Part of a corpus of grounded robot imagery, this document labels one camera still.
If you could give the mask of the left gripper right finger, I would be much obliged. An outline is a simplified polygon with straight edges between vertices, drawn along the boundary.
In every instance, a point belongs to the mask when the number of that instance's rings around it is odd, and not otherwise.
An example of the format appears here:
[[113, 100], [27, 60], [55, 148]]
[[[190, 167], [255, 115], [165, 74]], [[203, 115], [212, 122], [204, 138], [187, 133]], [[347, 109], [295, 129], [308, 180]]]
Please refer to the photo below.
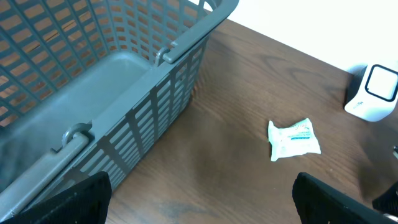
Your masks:
[[302, 223], [397, 224], [397, 217], [368, 208], [306, 172], [298, 174], [292, 198]]

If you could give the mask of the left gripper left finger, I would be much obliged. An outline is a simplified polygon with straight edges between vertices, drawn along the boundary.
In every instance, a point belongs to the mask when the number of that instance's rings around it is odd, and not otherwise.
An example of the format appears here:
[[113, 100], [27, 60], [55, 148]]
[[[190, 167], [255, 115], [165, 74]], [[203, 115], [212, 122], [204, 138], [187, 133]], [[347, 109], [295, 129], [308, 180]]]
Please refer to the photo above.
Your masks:
[[101, 171], [2, 224], [104, 224], [112, 188]]

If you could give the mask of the teal snack packet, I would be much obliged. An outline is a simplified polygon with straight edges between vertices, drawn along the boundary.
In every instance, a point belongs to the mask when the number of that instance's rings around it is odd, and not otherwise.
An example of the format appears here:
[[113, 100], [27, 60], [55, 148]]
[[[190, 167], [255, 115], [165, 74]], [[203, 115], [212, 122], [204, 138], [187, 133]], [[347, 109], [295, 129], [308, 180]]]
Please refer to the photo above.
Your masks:
[[277, 128], [272, 121], [269, 121], [267, 132], [271, 144], [272, 162], [307, 153], [322, 153], [313, 124], [308, 118], [288, 128]]

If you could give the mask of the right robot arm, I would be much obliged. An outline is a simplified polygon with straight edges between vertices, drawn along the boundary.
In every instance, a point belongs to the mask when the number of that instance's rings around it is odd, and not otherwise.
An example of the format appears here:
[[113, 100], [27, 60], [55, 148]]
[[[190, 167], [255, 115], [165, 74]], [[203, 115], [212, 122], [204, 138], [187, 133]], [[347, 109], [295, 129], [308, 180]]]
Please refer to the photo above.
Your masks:
[[373, 209], [397, 217], [397, 182], [372, 201]]

